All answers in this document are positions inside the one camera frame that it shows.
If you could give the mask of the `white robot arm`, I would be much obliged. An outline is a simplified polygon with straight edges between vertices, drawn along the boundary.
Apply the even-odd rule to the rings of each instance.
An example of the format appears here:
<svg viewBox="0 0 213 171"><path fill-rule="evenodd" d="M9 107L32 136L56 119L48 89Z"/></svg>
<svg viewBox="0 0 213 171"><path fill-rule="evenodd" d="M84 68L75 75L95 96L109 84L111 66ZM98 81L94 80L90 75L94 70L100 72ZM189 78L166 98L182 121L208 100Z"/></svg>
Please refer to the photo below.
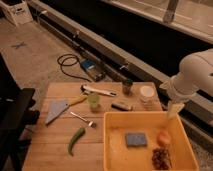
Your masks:
<svg viewBox="0 0 213 171"><path fill-rule="evenodd" d="M185 56L179 72L160 85L169 96L167 117L175 117L198 90L213 96L213 48Z"/></svg>

